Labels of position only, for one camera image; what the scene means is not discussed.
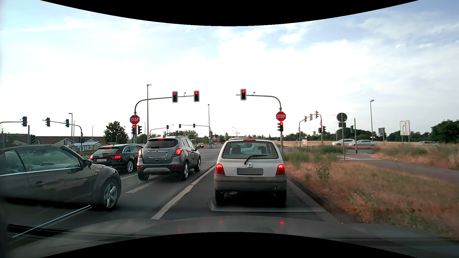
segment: rear wiper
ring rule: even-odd
[[[247,160],[249,160],[249,158],[251,158],[251,157],[266,157],[266,156],[267,155],[251,155],[246,159],[246,161],[244,162],[244,165],[247,164]]]

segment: gray opel suv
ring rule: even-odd
[[[201,155],[185,136],[151,138],[139,151],[137,175],[142,181],[150,175],[178,175],[187,179],[190,169],[201,170]]]

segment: license plate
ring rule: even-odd
[[[238,168],[238,175],[263,175],[263,168]]]

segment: car hood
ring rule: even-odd
[[[135,237],[205,232],[257,232],[307,236],[336,241],[387,240],[405,247],[457,255],[459,241],[418,230],[377,224],[333,224],[265,216],[219,216],[179,220],[121,219],[88,225],[13,249],[10,258],[38,258]],[[403,247],[392,252],[403,253]]]

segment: car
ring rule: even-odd
[[[355,146],[355,141],[351,141],[350,143],[348,143],[347,145],[349,146]],[[374,141],[370,141],[370,140],[358,140],[357,141],[357,146],[360,146],[360,147],[364,147],[364,146],[376,146],[377,143],[374,142]]]
[[[178,175],[187,179],[189,170],[201,170],[201,154],[185,136],[155,137],[139,150],[137,175],[148,180],[150,175]]]
[[[0,196],[52,203],[79,203],[113,210],[121,196],[116,169],[94,164],[64,145],[34,144],[3,149]]]
[[[139,150],[143,147],[138,144],[116,144],[103,146],[97,149],[89,159],[94,164],[112,167],[118,171],[131,173],[135,170]]]
[[[213,181],[217,204],[224,203],[224,195],[229,192],[274,193],[278,205],[286,202],[284,161],[271,140],[234,138],[226,141],[218,154]]]
[[[354,139],[344,139],[344,144],[347,145],[348,143],[351,143],[353,141],[354,141]],[[333,145],[333,146],[343,145],[343,140],[341,139],[339,141],[334,141],[334,142],[331,143],[331,145]]]

